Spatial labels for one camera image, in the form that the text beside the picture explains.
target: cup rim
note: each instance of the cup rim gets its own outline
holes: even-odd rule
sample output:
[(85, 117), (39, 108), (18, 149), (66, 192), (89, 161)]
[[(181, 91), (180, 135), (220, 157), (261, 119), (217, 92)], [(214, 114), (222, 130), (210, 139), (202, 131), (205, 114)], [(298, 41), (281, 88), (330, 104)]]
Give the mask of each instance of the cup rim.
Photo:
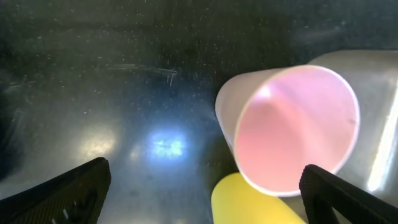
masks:
[[(281, 77), (282, 75), (285, 75), (286, 73), (290, 73), (294, 70), (298, 70), (298, 69), (303, 69), (303, 68), (314, 68), (317, 70), (323, 70), (326, 71), (332, 75), (334, 75), (337, 79), (339, 79), (344, 86), (347, 88), (347, 90), (350, 93), (351, 99), (353, 99), (353, 103), (354, 103), (354, 109), (355, 109), (355, 117), (356, 117), (356, 128), (354, 130), (354, 136), (351, 139), (351, 142), (349, 144), (349, 148), (347, 150), (347, 152), (345, 153), (345, 155), (343, 156), (342, 160), (337, 164), (337, 166), (332, 170), (329, 171), (332, 174), (336, 174), (342, 167), (343, 165), (347, 162), (348, 158), (350, 157), (350, 155), (352, 154), (352, 152), (354, 151), (354, 147), (355, 144), (358, 140), (358, 134), (359, 134), (359, 127), (361, 124), (361, 115), (359, 112), (359, 103), (358, 103), (358, 98), (356, 97), (356, 94), (354, 92), (354, 90), (352, 89), (351, 85), (349, 85), (349, 83), (338, 73), (334, 72), (333, 70), (330, 70), (329, 68), (325, 68), (322, 66), (318, 66), (318, 65), (297, 65), (294, 67), (288, 67), (285, 68), (281, 71), (278, 71), (276, 74), (274, 74), (273, 76), (265, 79), (264, 81), (262, 81), (262, 83), (253, 91), (253, 93), (251, 94), (251, 96), (249, 97), (249, 99), (247, 100), (247, 102), (245, 102), (243, 109), (241, 110), (239, 117), (238, 117), (238, 122), (236, 123), (236, 128), (235, 128), (235, 132), (234, 132), (234, 141), (233, 141), (233, 147), (232, 147), (232, 153), (234, 158), (236, 158), (236, 154), (235, 154), (235, 150), (234, 147), (236, 146), (236, 140), (237, 140), (237, 136), (238, 136), (238, 131), (241, 125), (241, 121), (243, 118), (243, 115), (246, 113), (250, 103), (252, 102), (253, 98), (255, 97), (255, 95), (258, 93), (258, 91), (266, 84), (274, 81), (275, 79)], [(288, 192), (276, 192), (273, 190), (268, 190), (265, 189), (263, 187), (258, 186), (257, 184), (255, 184), (252, 180), (250, 180), (250, 178), (243, 172), (239, 162), (237, 159), (235, 159), (236, 161), (236, 165), (240, 171), (240, 173), (242, 174), (243, 178), (245, 179), (246, 182), (248, 182), (252, 187), (254, 187), (255, 189), (257, 189), (258, 191), (267, 194), (267, 195), (271, 195), (271, 196), (276, 196), (276, 197), (294, 197), (294, 196), (298, 196), (300, 195), (300, 189), (297, 190), (293, 190), (293, 191), (288, 191)]]

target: yellow object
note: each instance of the yellow object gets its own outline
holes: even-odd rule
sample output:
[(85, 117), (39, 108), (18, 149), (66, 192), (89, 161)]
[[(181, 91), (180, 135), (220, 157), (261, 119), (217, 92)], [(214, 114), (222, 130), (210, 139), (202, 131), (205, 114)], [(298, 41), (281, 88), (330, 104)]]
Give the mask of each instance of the yellow object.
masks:
[(303, 224), (281, 199), (252, 188), (240, 173), (222, 179), (211, 195), (214, 224)]

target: glossy dark surface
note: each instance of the glossy dark surface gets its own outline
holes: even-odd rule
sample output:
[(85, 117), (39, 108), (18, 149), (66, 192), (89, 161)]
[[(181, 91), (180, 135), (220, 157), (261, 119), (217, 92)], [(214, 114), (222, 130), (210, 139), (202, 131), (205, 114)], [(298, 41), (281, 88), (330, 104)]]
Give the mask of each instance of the glossy dark surface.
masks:
[(0, 0), (0, 198), (98, 156), (99, 223), (212, 223), (234, 75), (396, 49), (395, 1)]

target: yellow cup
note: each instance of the yellow cup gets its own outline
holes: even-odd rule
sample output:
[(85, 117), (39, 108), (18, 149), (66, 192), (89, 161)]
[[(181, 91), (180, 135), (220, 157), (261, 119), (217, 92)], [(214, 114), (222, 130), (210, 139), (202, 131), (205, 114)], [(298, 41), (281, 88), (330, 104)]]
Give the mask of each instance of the yellow cup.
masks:
[(303, 224), (281, 199), (252, 188), (240, 173), (222, 179), (211, 195), (214, 224)]

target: pink cup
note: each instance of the pink cup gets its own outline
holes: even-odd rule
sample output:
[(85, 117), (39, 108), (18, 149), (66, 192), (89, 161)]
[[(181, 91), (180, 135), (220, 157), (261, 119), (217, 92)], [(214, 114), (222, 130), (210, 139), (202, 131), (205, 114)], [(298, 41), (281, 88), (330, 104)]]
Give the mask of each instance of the pink cup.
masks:
[(304, 167), (335, 174), (359, 130), (359, 106), (337, 73), (301, 65), (238, 75), (216, 99), (216, 115), (242, 176), (265, 194), (300, 194)]

